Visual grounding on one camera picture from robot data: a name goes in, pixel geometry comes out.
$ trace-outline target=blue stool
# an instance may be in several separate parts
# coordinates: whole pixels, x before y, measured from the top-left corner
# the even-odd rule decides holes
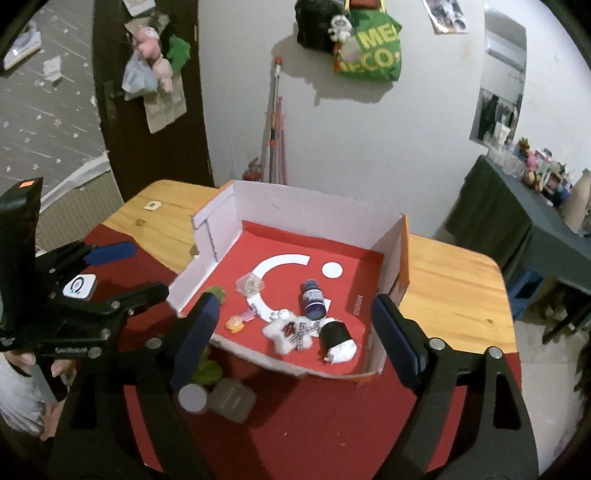
[[[543,282],[544,277],[531,270],[521,271],[507,282],[507,296],[514,320],[530,306]]]

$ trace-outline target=gray wallpaper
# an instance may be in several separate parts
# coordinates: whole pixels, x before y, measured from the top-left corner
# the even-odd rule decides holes
[[[93,0],[49,0],[33,17],[41,50],[0,76],[0,193],[44,177],[43,193],[105,152],[92,74]],[[61,57],[63,78],[43,78]]]

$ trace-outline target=dark brown door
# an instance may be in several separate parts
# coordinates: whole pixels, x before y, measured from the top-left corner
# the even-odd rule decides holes
[[[151,183],[178,180],[213,186],[199,74],[196,38],[197,0],[157,0],[157,9],[174,22],[178,37],[191,45],[191,59],[182,70],[187,113],[155,134],[148,130],[142,99],[115,98],[116,118],[108,115],[105,83],[121,91],[125,65],[132,54],[125,23],[131,20],[121,0],[96,0],[93,67],[101,130],[121,195],[125,201]]]

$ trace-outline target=black pouch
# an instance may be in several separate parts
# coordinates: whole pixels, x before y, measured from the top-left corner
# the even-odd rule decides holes
[[[332,54],[335,43],[330,39],[330,21],[342,15],[343,1],[298,0],[295,4],[297,42],[304,48]]]

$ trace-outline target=cardboard box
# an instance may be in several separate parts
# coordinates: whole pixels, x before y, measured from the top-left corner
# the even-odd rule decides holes
[[[210,283],[221,284],[228,299],[212,345],[296,376],[364,381],[381,373],[386,353],[371,325],[371,302],[377,293],[387,293],[400,305],[410,283],[407,219],[394,207],[283,185],[234,181],[196,212],[192,222],[199,254],[170,285],[168,302],[183,316]],[[344,265],[343,273],[338,278],[323,276],[320,264],[334,259]],[[235,281],[249,271],[259,276],[262,272],[266,286],[259,305],[269,304],[269,312],[290,308],[301,314],[299,285],[316,278],[329,299],[327,315],[348,326],[359,357],[347,364],[323,364],[319,343],[308,353],[279,356],[263,337],[266,323],[258,317],[231,334],[224,327],[226,316],[248,308],[246,298],[235,291]]]

